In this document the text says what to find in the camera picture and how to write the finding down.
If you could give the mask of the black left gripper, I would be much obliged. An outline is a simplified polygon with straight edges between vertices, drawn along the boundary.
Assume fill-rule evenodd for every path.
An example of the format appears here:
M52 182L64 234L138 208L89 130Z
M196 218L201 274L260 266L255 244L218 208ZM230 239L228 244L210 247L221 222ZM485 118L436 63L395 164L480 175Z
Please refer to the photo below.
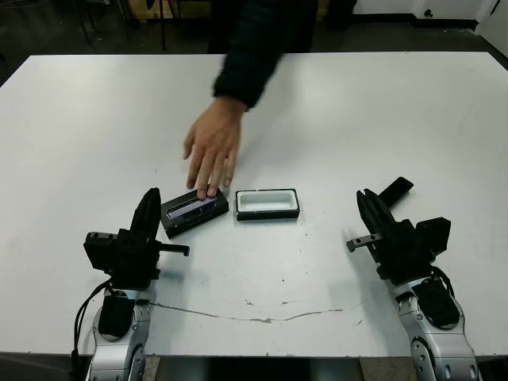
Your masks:
M120 229L114 242L110 265L112 284L122 290L145 290L157 280L161 252L190 255L190 247L165 244L157 240L161 215L161 198L158 187L150 188L136 208L130 230Z

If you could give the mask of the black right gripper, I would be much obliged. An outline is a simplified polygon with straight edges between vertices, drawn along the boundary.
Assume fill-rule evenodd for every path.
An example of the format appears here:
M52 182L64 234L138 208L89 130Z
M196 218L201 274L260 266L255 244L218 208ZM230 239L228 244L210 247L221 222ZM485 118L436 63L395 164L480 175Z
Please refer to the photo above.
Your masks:
M356 202L369 234L347 241L350 252L367 247L379 277L395 286L431 275L421 226L413 226L409 219L393 222L387 204L370 190L358 190Z

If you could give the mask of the person's bare hand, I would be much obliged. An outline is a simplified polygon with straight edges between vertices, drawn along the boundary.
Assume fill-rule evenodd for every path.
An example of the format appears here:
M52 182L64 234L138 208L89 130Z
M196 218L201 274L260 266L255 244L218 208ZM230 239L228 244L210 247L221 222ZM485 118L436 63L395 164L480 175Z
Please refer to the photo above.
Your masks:
M190 161L187 188L195 189L198 198L213 198L220 185L231 185L246 111L243 102L219 96L190 127L183 158Z

